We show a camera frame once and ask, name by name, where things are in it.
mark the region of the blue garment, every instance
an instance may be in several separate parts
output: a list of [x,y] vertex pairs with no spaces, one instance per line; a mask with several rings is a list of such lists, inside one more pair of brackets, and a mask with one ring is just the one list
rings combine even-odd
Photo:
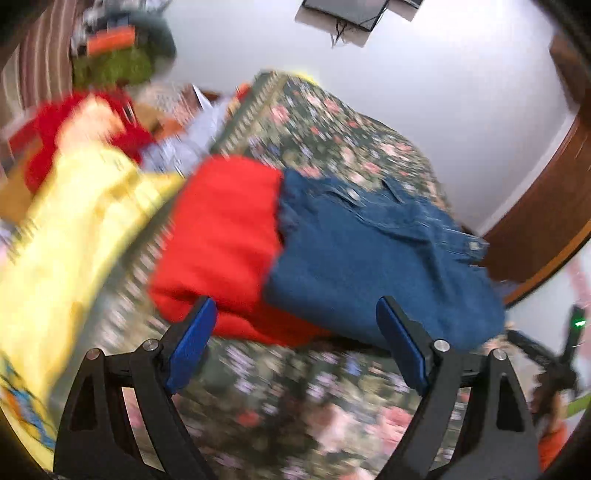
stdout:
[[286,170],[278,227],[285,250],[265,300],[320,327],[387,348],[375,319],[391,295],[433,339],[471,350],[499,334],[504,307],[486,269],[487,243],[392,178],[366,192]]

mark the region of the orange cloth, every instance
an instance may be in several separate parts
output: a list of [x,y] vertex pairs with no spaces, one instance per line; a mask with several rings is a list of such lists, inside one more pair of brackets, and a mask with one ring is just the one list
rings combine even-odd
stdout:
[[210,157],[174,207],[173,230],[150,285],[154,304],[179,322],[200,295],[217,303],[213,334],[297,346],[329,332],[262,301],[282,251],[280,170],[243,157]]
[[552,433],[547,433],[542,437],[538,444],[538,453],[540,454],[540,467],[542,471],[546,470],[556,456],[562,450],[567,440],[566,425]]

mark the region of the red sleeve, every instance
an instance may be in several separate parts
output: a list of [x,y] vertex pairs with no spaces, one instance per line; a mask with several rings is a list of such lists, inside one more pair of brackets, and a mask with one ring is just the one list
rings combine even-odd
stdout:
[[540,454],[540,466],[542,471],[546,470],[552,461],[556,458],[558,453],[567,440],[566,425],[562,426],[555,432],[544,435],[538,444],[538,453]]

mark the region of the floral bedspread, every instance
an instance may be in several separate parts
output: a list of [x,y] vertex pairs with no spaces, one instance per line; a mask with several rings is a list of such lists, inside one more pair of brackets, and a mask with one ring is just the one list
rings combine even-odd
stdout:
[[[408,140],[296,77],[260,75],[215,150],[312,176],[337,175],[369,189],[393,174],[409,191],[444,206],[428,161]],[[167,235],[171,203],[106,280],[53,391],[56,424],[89,348],[128,352],[165,332],[146,286]],[[211,338],[208,350],[174,401],[221,480],[372,479],[420,402],[386,352],[350,340],[290,349]],[[132,391],[125,397],[142,455],[157,466]],[[451,458],[466,402],[467,391],[459,392],[434,466]]]

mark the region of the blue gripper pad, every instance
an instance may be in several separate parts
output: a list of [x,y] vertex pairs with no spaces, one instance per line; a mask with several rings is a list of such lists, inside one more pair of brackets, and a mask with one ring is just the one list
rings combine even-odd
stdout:
[[170,394],[189,383],[212,334],[216,316],[216,304],[208,298],[198,311],[191,311],[185,318],[184,322],[191,321],[191,317],[193,320],[170,356],[170,374],[166,382],[166,390]]
[[382,297],[376,320],[406,384],[424,395],[431,370],[431,339],[423,327],[411,321],[392,297]]

